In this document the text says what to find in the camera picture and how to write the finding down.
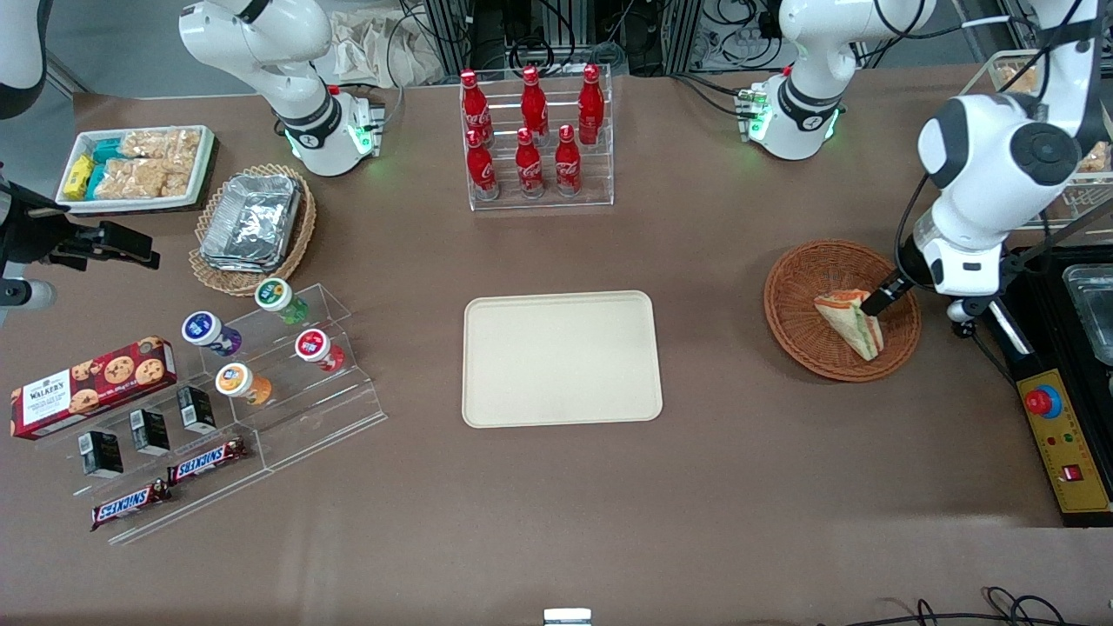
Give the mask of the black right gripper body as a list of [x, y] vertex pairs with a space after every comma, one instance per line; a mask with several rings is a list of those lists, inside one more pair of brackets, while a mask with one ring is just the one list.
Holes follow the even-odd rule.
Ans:
[[70, 209], [17, 183], [4, 183], [9, 200], [3, 218], [3, 264], [65, 264], [83, 267], [104, 254], [95, 247], [98, 229], [75, 224]]

